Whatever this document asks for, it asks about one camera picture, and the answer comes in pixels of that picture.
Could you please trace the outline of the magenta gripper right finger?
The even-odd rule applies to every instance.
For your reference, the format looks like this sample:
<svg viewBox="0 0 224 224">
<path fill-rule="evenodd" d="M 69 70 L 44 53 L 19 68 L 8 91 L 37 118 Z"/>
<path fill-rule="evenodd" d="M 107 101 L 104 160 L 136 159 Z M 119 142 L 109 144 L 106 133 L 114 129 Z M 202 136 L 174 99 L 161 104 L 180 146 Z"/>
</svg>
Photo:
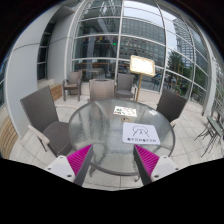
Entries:
<svg viewBox="0 0 224 224">
<path fill-rule="evenodd" d="M 158 156 L 139 145 L 134 146 L 133 155 L 143 185 L 148 185 L 179 170 L 170 157 Z"/>
</svg>

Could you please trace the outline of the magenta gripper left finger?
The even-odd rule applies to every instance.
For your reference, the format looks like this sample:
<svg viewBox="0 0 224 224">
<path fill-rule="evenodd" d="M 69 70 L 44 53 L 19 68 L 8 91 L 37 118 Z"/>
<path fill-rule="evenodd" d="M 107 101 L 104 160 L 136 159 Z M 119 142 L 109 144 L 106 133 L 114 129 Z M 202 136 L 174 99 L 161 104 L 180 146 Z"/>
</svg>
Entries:
<svg viewBox="0 0 224 224">
<path fill-rule="evenodd" d="M 88 145 L 69 156 L 58 156 L 45 170 L 81 186 L 86 177 L 92 156 L 93 146 Z"/>
</svg>

